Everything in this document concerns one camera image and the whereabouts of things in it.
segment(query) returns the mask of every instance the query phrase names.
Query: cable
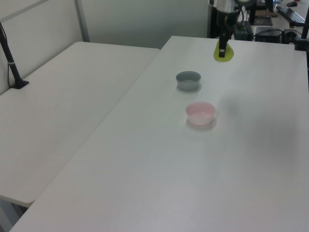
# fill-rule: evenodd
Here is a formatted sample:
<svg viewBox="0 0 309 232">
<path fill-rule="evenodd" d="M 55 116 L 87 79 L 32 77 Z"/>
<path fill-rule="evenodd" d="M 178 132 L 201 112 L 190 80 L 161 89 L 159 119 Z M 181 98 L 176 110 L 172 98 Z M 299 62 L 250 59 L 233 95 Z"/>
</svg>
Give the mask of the cable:
<svg viewBox="0 0 309 232">
<path fill-rule="evenodd" d="M 5 37 L 6 42 L 8 42 L 8 39 L 7 39 L 6 34 L 5 34 L 5 30 L 4 30 L 4 28 L 3 28 L 2 24 L 1 24 L 1 22 L 0 22 L 0 28 L 1 28 L 2 32 L 3 32 L 3 34 L 4 34 L 4 37 Z M 11 88 L 9 77 L 10 77 L 10 65 L 9 65 L 9 63 L 8 63 L 8 85 L 9 85 L 9 88 Z"/>
<path fill-rule="evenodd" d="M 5 34 L 5 30 L 4 30 L 4 28 L 3 28 L 2 24 L 1 24 L 1 22 L 0 22 L 0 28 L 1 28 L 2 32 L 3 32 L 3 34 L 4 34 L 4 37 L 5 37 L 6 42 L 8 42 L 8 39 L 7 39 L 6 34 Z"/>
<path fill-rule="evenodd" d="M 297 30 L 293 30 L 293 29 L 285 29 L 285 30 L 283 30 L 283 32 L 286 32 L 286 31 L 295 31 L 295 32 L 297 32 L 298 34 L 301 35 L 301 33 L 299 31 L 297 31 Z"/>
<path fill-rule="evenodd" d="M 260 35 L 260 34 L 264 34 L 266 32 L 270 32 L 270 31 L 281 31 L 281 33 L 283 33 L 283 30 L 280 30 L 280 29 L 270 29 L 270 30 L 260 31 L 259 33 L 256 33 L 253 37 Z"/>
<path fill-rule="evenodd" d="M 241 17 L 242 17 L 242 19 L 241 19 L 241 23 L 243 23 L 243 20 L 245 19 L 245 15 L 244 15 L 244 13 L 243 13 L 243 10 L 242 10 L 242 9 L 241 9 L 240 11 L 241 11 Z"/>
<path fill-rule="evenodd" d="M 10 79 L 9 79 L 9 73 L 10 73 L 10 72 L 9 72 L 9 71 L 10 71 L 9 67 L 10 67 L 10 66 L 9 66 L 9 64 L 8 64 L 8 85 L 9 85 L 9 88 L 11 88 L 11 86 L 10 86 Z"/>
</svg>

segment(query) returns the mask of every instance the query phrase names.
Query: table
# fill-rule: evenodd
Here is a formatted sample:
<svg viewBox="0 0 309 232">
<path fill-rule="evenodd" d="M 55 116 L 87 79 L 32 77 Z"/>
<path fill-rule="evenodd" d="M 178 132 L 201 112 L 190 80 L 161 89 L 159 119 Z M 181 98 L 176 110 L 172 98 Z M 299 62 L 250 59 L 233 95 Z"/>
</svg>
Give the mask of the table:
<svg viewBox="0 0 309 232">
<path fill-rule="evenodd" d="M 279 4 L 279 6 L 286 7 L 286 4 L 288 2 L 291 2 L 291 1 L 293 1 L 293 0 L 283 0 L 282 3 Z M 296 13 L 298 13 L 300 16 L 302 16 L 304 19 L 306 19 L 308 7 L 309 7 L 309 0 L 301 0 L 301 1 L 297 2 L 297 6 L 291 7 L 291 9 L 293 11 L 295 11 Z M 279 13 L 278 13 L 278 17 L 272 17 L 271 20 L 272 20 L 273 26 L 252 26 L 253 33 L 255 34 L 257 27 L 279 28 L 281 30 L 290 29 L 289 28 L 289 21 L 287 21 Z M 296 27 L 295 28 L 295 30 L 299 31 L 300 33 L 302 33 L 302 29 L 303 29 L 303 27 Z"/>
<path fill-rule="evenodd" d="M 216 43 L 173 36 L 11 232 L 309 228 L 306 53 L 230 41 L 219 63 Z M 186 70 L 198 90 L 176 88 Z M 211 125 L 186 122 L 196 101 Z"/>
<path fill-rule="evenodd" d="M 158 49 L 78 42 L 0 96 L 0 199 L 29 207 Z"/>
</svg>

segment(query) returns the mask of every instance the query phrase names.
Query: white wall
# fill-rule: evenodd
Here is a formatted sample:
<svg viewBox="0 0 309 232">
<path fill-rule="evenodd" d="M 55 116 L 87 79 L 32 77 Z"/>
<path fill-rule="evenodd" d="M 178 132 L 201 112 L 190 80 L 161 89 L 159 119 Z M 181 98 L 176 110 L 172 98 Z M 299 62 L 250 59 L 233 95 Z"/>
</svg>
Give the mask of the white wall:
<svg viewBox="0 0 309 232">
<path fill-rule="evenodd" d="M 207 37 L 208 0 L 78 0 L 91 42 L 161 49 L 172 35 Z"/>
<path fill-rule="evenodd" d="M 22 78 L 82 41 L 74 0 L 48 0 L 2 25 Z M 0 94 L 8 89 L 6 76 L 7 61 L 0 48 Z"/>
</svg>

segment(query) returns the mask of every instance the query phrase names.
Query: yellow sponge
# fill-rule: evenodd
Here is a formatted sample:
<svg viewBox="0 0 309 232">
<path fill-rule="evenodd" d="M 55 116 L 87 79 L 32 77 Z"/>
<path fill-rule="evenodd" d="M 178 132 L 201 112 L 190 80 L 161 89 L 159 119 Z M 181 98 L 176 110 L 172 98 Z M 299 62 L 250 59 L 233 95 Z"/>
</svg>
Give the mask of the yellow sponge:
<svg viewBox="0 0 309 232">
<path fill-rule="evenodd" d="M 228 43 L 226 44 L 225 57 L 219 57 L 219 41 L 217 43 L 216 49 L 214 50 L 213 57 L 218 62 L 230 61 L 234 56 L 234 51 Z"/>
</svg>

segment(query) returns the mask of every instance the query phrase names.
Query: keyboard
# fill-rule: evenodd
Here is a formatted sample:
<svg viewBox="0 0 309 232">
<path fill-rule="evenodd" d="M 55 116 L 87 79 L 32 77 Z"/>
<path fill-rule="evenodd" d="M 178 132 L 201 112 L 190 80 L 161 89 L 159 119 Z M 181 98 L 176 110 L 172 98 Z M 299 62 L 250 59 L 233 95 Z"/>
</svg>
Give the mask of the keyboard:
<svg viewBox="0 0 309 232">
<path fill-rule="evenodd" d="M 295 22 L 295 26 L 304 26 L 305 20 L 290 7 L 276 6 L 278 13 L 281 14 L 290 23 Z"/>
</svg>

